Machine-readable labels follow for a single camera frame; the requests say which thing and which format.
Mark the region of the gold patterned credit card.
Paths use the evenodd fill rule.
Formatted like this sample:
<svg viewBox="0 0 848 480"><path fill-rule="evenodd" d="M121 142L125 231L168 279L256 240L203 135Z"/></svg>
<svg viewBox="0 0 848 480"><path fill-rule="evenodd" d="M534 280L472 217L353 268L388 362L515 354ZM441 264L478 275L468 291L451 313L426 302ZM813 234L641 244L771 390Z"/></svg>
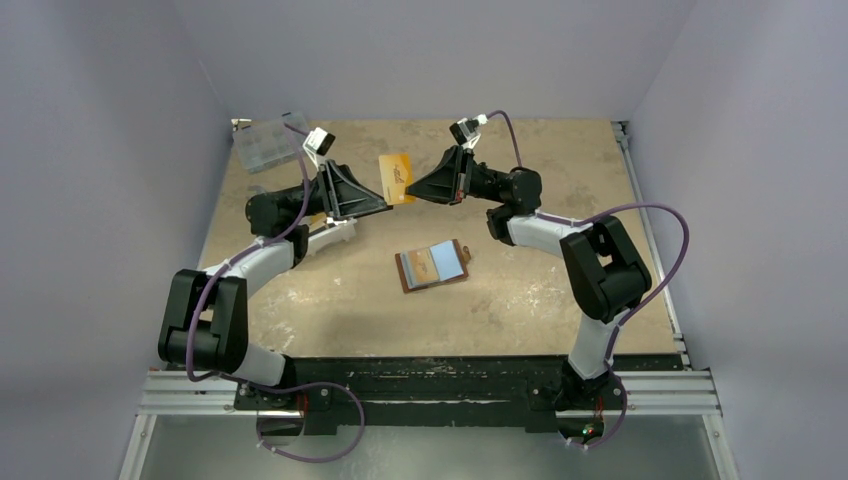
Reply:
<svg viewBox="0 0 848 480"><path fill-rule="evenodd" d="M404 252L401 260L410 289L425 287L440 280L438 268L429 247Z"/></svg>

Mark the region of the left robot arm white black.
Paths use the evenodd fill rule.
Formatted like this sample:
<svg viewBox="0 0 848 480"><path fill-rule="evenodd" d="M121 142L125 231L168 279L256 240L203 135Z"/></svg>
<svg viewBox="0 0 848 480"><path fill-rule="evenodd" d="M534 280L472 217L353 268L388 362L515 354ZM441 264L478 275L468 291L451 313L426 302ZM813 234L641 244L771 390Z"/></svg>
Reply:
<svg viewBox="0 0 848 480"><path fill-rule="evenodd" d="M249 339L250 298L328 242L332 230L390 210L383 196L333 160L294 187L257 193L245 205L255 238L205 270L182 269L171 282L158 338L159 358L200 381L218 374L259 387L272 408L297 399L293 360Z"/></svg>

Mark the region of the gold logo credit card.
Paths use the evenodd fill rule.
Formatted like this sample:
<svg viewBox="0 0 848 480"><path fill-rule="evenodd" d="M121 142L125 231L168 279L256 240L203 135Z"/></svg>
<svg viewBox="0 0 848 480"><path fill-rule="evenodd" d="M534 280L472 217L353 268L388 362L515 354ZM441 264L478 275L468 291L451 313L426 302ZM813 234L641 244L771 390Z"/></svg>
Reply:
<svg viewBox="0 0 848 480"><path fill-rule="evenodd" d="M411 204L416 201L406 189L414 182L410 158L407 153L386 154L378 157L383 198L389 206Z"/></svg>

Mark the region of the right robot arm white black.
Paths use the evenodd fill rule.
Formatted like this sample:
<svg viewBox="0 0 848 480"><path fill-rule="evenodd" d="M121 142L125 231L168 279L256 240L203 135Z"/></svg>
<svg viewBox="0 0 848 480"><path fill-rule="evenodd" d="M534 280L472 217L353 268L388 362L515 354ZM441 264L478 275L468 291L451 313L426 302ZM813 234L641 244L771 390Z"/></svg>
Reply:
<svg viewBox="0 0 848 480"><path fill-rule="evenodd" d="M620 324L636 310L652 278L622 222L605 215L569 220L541 210L541 175L526 167L508 172L476 162L469 148L447 149L433 171L407 186L421 200L455 205L466 197L489 200L490 236L508 246L533 248L563 260L581 311L575 343L560 379L537 397L552 408L590 408L612 378L612 351Z"/></svg>

